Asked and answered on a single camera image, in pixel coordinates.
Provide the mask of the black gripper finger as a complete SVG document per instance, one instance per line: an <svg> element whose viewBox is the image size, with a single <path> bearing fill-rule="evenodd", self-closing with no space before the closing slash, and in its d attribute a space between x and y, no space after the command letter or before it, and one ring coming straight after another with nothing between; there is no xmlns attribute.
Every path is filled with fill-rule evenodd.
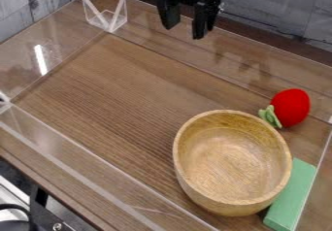
<svg viewBox="0 0 332 231"><path fill-rule="evenodd" d="M164 27L170 30L181 21L181 6L177 0L157 0L157 10Z"/></svg>
<svg viewBox="0 0 332 231"><path fill-rule="evenodd" d="M194 4L194 18L192 21L192 36L194 40L203 39L207 33L213 30L221 5L221 0L200 1Z"/></svg>

